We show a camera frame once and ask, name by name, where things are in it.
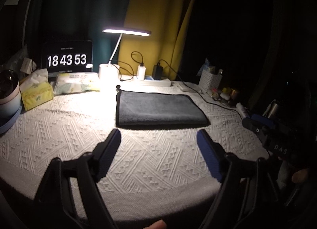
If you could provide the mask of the grey towel with black trim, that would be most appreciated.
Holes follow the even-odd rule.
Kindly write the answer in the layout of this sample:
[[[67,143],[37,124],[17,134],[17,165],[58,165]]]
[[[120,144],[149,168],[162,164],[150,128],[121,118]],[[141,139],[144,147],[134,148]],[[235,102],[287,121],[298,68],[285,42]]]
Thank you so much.
[[[184,94],[125,91],[116,86],[116,126],[125,129],[183,129],[210,125]]]

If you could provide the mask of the white perforated storage basket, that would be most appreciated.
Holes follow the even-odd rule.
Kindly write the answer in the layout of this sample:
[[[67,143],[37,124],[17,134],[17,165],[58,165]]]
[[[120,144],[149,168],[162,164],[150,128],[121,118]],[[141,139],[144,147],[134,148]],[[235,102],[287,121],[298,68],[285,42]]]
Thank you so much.
[[[215,75],[207,72],[206,70],[203,70],[198,86],[203,92],[208,92],[213,88],[218,88],[221,79],[222,75]]]

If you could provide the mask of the white flat packet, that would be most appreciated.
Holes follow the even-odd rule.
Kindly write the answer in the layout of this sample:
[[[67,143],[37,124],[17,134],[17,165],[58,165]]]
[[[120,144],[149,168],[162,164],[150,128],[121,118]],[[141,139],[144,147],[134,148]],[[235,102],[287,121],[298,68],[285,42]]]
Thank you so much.
[[[179,84],[179,86],[180,86],[180,90],[182,92],[189,92],[189,93],[198,92],[198,93],[202,93],[201,88],[198,85],[193,84],[193,83],[188,83],[188,82],[183,83],[183,82],[181,82]]]

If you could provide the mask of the white textured tablecloth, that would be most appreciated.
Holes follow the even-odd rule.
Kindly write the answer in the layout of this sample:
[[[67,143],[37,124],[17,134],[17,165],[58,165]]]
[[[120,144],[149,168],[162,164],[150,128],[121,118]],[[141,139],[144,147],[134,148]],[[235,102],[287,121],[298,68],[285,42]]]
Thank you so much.
[[[267,158],[236,112],[190,94],[206,114],[210,137],[239,158]],[[104,141],[115,127],[116,89],[59,95],[19,116],[1,136],[1,178],[33,198],[50,161],[75,159]],[[158,218],[213,197],[212,178],[197,145],[197,129],[126,130],[99,191],[116,222]]]

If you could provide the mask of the pink blue round container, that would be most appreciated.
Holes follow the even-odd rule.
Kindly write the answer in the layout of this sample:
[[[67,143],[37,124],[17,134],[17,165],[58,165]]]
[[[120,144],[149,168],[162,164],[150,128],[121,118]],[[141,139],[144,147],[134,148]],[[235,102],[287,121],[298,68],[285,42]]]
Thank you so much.
[[[22,110],[19,76],[13,70],[1,71],[1,135],[16,122]]]

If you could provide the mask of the black charger plug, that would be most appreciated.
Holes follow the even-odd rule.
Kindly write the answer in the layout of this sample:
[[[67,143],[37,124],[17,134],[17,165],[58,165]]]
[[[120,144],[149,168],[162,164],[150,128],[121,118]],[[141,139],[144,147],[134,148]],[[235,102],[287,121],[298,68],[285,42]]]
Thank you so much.
[[[160,66],[158,63],[157,65],[154,65],[153,67],[153,73],[152,73],[152,78],[154,80],[161,80],[162,78],[162,73],[163,73],[163,67]]]

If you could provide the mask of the yellow tissue pack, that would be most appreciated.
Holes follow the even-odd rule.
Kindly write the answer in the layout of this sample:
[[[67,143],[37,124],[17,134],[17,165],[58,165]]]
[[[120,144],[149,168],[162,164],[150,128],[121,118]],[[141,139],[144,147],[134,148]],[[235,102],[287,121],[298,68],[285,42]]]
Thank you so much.
[[[53,100],[53,88],[48,82],[47,69],[36,70],[23,79],[20,92],[26,111]]]

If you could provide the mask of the white power strip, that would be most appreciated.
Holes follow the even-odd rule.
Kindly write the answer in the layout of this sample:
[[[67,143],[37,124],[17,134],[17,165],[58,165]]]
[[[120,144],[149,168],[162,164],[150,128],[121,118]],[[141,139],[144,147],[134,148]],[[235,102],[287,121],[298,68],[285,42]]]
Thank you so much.
[[[138,78],[137,82],[146,86],[155,86],[155,87],[170,87],[171,86],[171,81],[168,78],[156,80],[150,75],[146,75],[143,80]]]

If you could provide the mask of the white charger plug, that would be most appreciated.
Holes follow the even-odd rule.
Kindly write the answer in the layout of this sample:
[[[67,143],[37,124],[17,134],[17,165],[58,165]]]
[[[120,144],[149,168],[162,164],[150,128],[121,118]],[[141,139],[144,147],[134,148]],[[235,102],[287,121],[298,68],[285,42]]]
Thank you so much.
[[[137,79],[144,80],[146,75],[146,67],[144,65],[139,65],[137,68]]]

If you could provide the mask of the small white box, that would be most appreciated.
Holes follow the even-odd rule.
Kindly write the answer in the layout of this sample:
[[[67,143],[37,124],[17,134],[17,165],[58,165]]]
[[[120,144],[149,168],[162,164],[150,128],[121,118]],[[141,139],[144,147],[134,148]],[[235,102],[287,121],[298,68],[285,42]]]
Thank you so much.
[[[36,63],[32,59],[25,57],[23,59],[20,71],[26,74],[31,74],[35,70],[36,70]]]

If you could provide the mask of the tablet showing flip clock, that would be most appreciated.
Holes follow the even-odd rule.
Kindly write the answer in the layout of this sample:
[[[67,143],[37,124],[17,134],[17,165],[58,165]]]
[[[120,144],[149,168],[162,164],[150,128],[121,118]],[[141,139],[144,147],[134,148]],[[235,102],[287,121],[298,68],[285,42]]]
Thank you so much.
[[[55,41],[40,52],[41,68],[48,74],[92,72],[93,44],[91,40]]]

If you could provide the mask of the yellow curtain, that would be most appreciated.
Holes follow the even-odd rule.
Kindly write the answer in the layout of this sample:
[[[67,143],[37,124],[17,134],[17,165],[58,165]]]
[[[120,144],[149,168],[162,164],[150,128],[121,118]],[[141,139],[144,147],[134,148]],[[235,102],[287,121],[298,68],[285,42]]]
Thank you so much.
[[[186,32],[195,0],[130,0],[124,26],[150,31],[149,37],[123,36],[119,60],[137,69],[131,52],[143,56],[146,73],[151,75],[158,62],[163,66],[163,75],[176,79],[183,55]]]

